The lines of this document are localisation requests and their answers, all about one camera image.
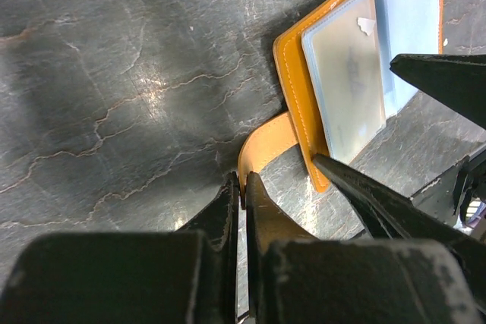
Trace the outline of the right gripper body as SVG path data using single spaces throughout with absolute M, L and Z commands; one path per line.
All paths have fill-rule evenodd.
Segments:
M 480 241 L 485 239 L 485 146 L 410 196 L 414 207 Z

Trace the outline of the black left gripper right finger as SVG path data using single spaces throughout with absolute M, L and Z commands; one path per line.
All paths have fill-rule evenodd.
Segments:
M 258 323 L 483 323 L 445 246 L 431 240 L 324 241 L 245 188 L 249 313 Z

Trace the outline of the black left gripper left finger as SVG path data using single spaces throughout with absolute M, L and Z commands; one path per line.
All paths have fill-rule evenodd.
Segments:
M 3 323 L 234 323 L 239 184 L 176 231 L 55 232 L 31 241 L 1 294 Z

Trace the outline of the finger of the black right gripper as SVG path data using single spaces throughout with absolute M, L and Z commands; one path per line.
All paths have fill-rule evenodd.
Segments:
M 459 262 L 474 298 L 485 300 L 485 244 L 416 209 L 403 195 L 329 156 L 314 165 L 353 207 L 370 211 L 391 238 L 429 239 L 444 245 Z
M 485 127 L 485 56 L 399 54 L 390 70 L 479 127 Z

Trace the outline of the yellow leather card holder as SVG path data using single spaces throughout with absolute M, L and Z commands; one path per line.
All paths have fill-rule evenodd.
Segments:
M 402 53 L 439 54 L 443 0 L 326 0 L 278 36 L 273 57 L 287 111 L 253 131 L 238 157 L 248 175 L 299 146 L 311 183 L 329 181 L 317 154 L 350 163 L 416 94 L 390 71 Z

